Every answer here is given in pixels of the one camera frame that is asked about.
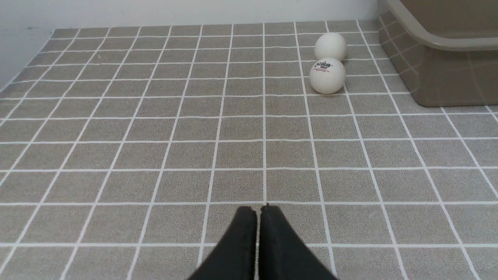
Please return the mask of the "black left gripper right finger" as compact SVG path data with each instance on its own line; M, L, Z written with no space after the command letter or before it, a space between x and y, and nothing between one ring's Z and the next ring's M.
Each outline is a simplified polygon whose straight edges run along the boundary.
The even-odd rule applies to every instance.
M258 273L260 280L336 279L274 205L261 208Z

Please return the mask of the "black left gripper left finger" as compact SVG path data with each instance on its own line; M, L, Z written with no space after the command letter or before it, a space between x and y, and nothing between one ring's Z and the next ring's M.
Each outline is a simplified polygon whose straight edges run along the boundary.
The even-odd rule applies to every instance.
M222 239L189 280L253 280L256 236L256 212L240 206Z

